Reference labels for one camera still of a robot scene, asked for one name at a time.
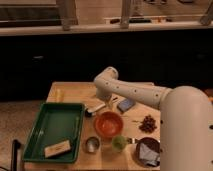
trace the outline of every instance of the bowl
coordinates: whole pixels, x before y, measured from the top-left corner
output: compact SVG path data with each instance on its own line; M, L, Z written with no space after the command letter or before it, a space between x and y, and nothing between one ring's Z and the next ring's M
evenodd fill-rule
M136 145L135 157L138 164L143 167L156 167L160 165L160 143L151 137L140 139Z
M110 139L121 134L123 120L117 113L107 111L96 116L94 127L100 137Z

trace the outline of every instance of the small block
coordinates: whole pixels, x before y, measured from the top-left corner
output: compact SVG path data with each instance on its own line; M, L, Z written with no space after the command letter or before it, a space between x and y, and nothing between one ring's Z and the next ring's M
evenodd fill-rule
M45 154L45 158L48 158L58 154L62 154L69 150L71 150L70 141L66 140L58 144L45 147L44 154Z

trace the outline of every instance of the small cup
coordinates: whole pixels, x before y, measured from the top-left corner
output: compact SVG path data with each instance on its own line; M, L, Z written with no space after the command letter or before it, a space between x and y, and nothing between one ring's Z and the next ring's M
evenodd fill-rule
M97 137L89 137L86 140L86 150L88 153L96 153L100 146L100 141Z
M111 144L112 144L113 150L115 150L116 152L121 152L125 149L127 145L127 141L126 141L126 138L123 137L122 135L117 135L112 138Z

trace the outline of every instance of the gray cloth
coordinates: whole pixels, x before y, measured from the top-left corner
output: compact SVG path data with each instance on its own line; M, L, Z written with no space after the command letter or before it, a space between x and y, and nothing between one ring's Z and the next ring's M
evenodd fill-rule
M143 143L140 145L139 157L147 166L158 166L158 162L160 162L160 154Z

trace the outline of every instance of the green cup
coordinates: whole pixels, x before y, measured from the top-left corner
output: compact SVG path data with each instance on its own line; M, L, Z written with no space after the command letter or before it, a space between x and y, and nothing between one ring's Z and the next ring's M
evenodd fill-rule
M116 152L123 151L127 145L126 138L123 137L122 135L117 135L113 137L111 143L113 150L115 150Z

